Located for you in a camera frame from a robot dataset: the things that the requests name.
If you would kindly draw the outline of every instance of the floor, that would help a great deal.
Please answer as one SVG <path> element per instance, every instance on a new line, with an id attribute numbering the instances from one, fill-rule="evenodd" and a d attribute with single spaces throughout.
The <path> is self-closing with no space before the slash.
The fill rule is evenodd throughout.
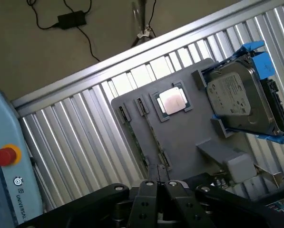
<path id="1" fill-rule="evenodd" d="M 147 18 L 153 2 L 147 1 Z M 152 27 L 160 36 L 236 2 L 157 0 Z M 74 10 L 86 11 L 89 7 L 88 0 L 67 3 Z M 39 0 L 35 8 L 43 27 L 56 23 L 58 15 L 69 13 L 62 0 Z M 129 49 L 137 34 L 131 1 L 94 0 L 82 29 L 100 60 Z M 8 99 L 19 98 L 96 62 L 87 39 L 76 28 L 40 30 L 25 0 L 0 0 L 0 89 Z"/>

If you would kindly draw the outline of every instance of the power adapter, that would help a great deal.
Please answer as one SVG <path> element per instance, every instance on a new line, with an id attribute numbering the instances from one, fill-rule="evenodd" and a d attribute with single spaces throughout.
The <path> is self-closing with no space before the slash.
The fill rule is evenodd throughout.
<path id="1" fill-rule="evenodd" d="M 76 11 L 72 13 L 67 13 L 64 15 L 59 15 L 58 18 L 58 27 L 66 30 L 70 28 L 75 28 L 81 25 L 86 25 L 86 17 L 83 11 Z"/>

